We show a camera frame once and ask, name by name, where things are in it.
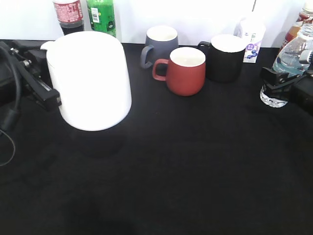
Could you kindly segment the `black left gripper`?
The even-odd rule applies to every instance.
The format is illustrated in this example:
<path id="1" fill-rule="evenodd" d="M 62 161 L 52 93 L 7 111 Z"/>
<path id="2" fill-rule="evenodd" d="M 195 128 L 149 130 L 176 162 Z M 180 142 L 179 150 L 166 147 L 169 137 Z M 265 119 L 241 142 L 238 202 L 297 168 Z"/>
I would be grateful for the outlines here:
<path id="1" fill-rule="evenodd" d="M 47 111 L 61 106 L 59 92 L 52 87 L 48 70 L 45 41 L 1 40 L 9 47 L 22 77 L 25 92 Z M 16 102 L 16 83 L 7 58 L 0 52 L 0 106 Z"/>

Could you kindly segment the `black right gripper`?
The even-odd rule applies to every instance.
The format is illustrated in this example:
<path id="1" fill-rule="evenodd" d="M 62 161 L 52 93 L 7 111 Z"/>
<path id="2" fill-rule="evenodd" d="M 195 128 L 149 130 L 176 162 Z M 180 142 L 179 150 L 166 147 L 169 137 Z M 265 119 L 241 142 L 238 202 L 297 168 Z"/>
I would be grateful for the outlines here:
<path id="1" fill-rule="evenodd" d="M 303 75 L 289 76 L 288 72 L 276 72 L 262 67 L 260 78 L 263 81 L 263 93 L 271 99 L 290 101 L 301 109 L 313 114 L 313 71 Z"/>

